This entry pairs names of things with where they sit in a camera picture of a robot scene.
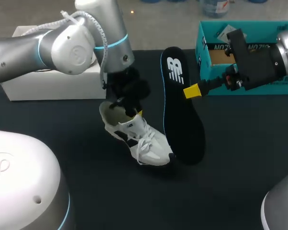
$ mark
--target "shoe tongue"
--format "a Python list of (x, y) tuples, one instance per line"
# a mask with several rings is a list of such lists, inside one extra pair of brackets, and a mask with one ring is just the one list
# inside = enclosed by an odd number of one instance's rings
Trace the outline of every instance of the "shoe tongue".
[(142, 136), (145, 133), (144, 121), (140, 115), (136, 115), (131, 121), (120, 123), (120, 125), (131, 136)]

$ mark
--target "white sneaker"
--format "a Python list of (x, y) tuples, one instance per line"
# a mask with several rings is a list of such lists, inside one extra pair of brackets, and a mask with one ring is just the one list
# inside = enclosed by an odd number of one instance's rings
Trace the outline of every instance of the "white sneaker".
[(139, 164), (154, 166), (170, 162), (172, 149), (164, 134), (152, 128), (145, 119), (136, 115), (132, 120), (125, 114), (125, 109), (110, 109), (111, 102), (100, 105), (100, 115), (105, 123), (105, 130), (129, 147), (131, 155)]

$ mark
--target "floor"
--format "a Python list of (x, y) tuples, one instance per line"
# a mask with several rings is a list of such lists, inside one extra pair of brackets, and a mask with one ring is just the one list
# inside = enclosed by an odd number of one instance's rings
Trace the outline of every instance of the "floor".
[[(147, 4), (118, 0), (134, 50), (195, 47), (200, 20), (208, 20), (196, 0)], [(18, 25), (36, 25), (61, 19), (60, 11), (73, 12), (74, 0), (0, 0), (0, 37), (11, 36)], [(236, 0), (224, 20), (288, 20), (288, 0), (253, 4)]]

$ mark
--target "black table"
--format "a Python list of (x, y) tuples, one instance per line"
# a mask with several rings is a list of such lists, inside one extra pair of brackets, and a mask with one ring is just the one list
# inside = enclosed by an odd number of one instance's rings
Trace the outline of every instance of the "black table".
[[(144, 117), (162, 131), (161, 51), (134, 54), (152, 88)], [(198, 76), (194, 50), (186, 54)], [(288, 95), (194, 100), (206, 128), (205, 158), (165, 171), (137, 165), (104, 130), (101, 102), (10, 102), (0, 87), (0, 130), (38, 138), (53, 150), (79, 230), (261, 230), (261, 202), (288, 174)]]

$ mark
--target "black insole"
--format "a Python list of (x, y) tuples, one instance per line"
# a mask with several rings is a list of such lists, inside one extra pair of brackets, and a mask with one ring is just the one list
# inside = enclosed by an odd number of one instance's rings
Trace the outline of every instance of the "black insole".
[(187, 59), (178, 47), (170, 47), (161, 55), (164, 83), (163, 127), (173, 153), (184, 164), (196, 164), (204, 156), (206, 139), (203, 124), (186, 99), (183, 89), (190, 86)]

